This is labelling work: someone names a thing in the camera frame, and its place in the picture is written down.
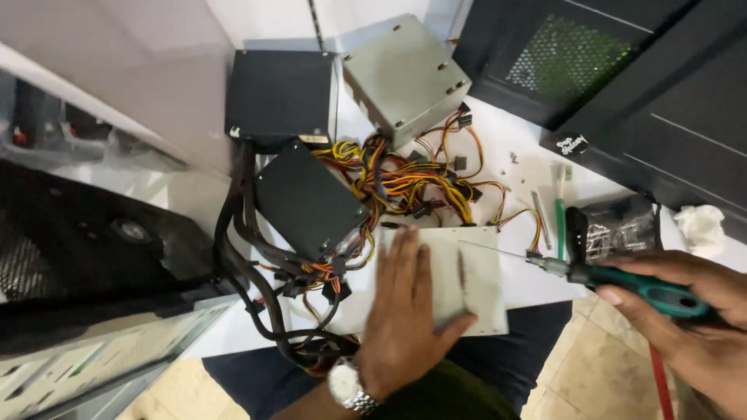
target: red cable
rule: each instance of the red cable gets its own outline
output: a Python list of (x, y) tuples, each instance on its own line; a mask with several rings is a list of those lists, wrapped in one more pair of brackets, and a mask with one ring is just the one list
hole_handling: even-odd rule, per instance
[(666, 374), (664, 373), (664, 363), (661, 361), (659, 351), (652, 345), (648, 345), (651, 352), (651, 365), (654, 368), (654, 379), (659, 392), (659, 405), (664, 416), (664, 420), (675, 420), (675, 412), (672, 410), (672, 399), (669, 397), (669, 386), (666, 384)]

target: beige floor tile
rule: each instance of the beige floor tile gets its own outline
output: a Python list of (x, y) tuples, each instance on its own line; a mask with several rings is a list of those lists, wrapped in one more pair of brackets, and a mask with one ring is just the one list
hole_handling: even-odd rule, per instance
[(249, 420), (249, 415), (240, 405), (231, 401), (218, 420)]
[(573, 309), (576, 309), (581, 315), (589, 317), (594, 310), (594, 306), (597, 305), (599, 296), (596, 293), (592, 293), (587, 297), (580, 299), (573, 299)]
[(538, 383), (537, 387), (532, 389), (532, 392), (529, 393), (527, 403), (521, 408), (521, 420), (534, 419), (534, 410), (537, 408), (537, 404), (542, 400), (542, 396), (547, 390), (547, 386), (541, 383)]
[(591, 420), (655, 419), (659, 409), (651, 362), (593, 322), (583, 325), (550, 389)]
[(648, 341), (641, 336), (641, 333), (630, 322), (625, 319), (614, 306), (600, 300), (594, 307), (594, 311), (589, 320), (601, 327), (602, 330), (615, 336), (621, 342), (625, 343), (646, 359), (651, 359), (648, 351)]
[(150, 393), (178, 420), (217, 420), (232, 402), (197, 358), (176, 362)]
[(578, 408), (548, 389), (537, 404), (533, 420), (589, 420)]
[(576, 336), (578, 336), (581, 327), (583, 327), (585, 323), (586, 317), (574, 310), (571, 315), (571, 320), (566, 324), (565, 328), (563, 328), (557, 343), (555, 343), (555, 347), (550, 352), (548, 359), (545, 360), (545, 366), (542, 367), (542, 371), (539, 373), (537, 383), (550, 385), (553, 376), (555, 376), (555, 372), (560, 368), (560, 364), (563, 359), (565, 359), (568, 350), (573, 346)]
[(117, 420), (176, 420), (171, 413), (153, 398), (150, 392), (140, 394), (135, 401), (122, 412)]

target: silver watch strap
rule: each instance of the silver watch strap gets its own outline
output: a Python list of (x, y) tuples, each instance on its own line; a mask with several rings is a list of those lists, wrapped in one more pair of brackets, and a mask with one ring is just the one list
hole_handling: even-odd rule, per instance
[(355, 397), (345, 401), (344, 404), (345, 408), (361, 413), (362, 416), (371, 414), (378, 405), (379, 403), (363, 391), (358, 391)]

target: silver power supply unit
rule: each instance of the silver power supply unit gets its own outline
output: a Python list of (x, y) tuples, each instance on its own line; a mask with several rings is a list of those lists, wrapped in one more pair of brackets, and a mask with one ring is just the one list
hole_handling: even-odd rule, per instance
[(394, 149), (456, 111), (472, 85), (412, 15), (342, 57), (345, 88)]

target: screwdriver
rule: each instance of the screwdriver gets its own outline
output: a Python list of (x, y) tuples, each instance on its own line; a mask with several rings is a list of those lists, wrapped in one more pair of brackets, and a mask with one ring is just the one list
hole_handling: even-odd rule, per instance
[(550, 274), (565, 277), (568, 282), (597, 288), (600, 285), (615, 285), (640, 296), (659, 313), (673, 318), (697, 318), (705, 316), (710, 306), (692, 293), (685, 285), (659, 280), (654, 276), (633, 274), (614, 267), (568, 262), (551, 257), (520, 256), (504, 250), (486, 247), (469, 241), (459, 241), (476, 247), (496, 251), (504, 255), (523, 259), (537, 265)]

